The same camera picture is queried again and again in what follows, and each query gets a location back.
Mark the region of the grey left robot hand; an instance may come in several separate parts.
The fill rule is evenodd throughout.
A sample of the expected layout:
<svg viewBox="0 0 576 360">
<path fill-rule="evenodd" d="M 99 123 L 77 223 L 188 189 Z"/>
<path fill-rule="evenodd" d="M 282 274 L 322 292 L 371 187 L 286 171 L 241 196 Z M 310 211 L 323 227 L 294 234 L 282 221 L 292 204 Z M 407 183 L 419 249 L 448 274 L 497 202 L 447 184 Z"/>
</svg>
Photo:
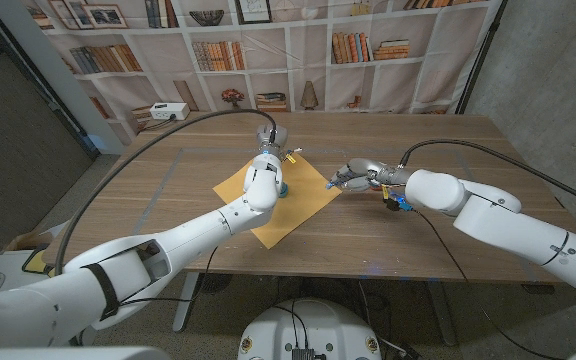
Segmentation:
<svg viewBox="0 0 576 360">
<path fill-rule="evenodd" d="M 279 158 L 287 143 L 288 132 L 279 125 L 276 128 L 270 124 L 260 125 L 256 130 L 256 138 L 260 154 L 271 154 Z"/>
</svg>

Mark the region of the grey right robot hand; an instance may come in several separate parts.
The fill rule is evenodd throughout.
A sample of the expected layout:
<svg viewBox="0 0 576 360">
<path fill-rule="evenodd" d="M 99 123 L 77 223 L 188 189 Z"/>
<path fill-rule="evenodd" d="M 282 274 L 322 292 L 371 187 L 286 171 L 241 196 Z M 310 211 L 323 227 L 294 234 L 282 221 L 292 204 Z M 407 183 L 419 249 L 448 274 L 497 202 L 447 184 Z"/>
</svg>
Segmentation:
<svg viewBox="0 0 576 360">
<path fill-rule="evenodd" d="M 353 158 L 342 166 L 326 184 L 342 191 L 366 191 L 381 186 L 404 186 L 411 173 L 402 166 L 392 167 L 365 158 Z"/>
</svg>

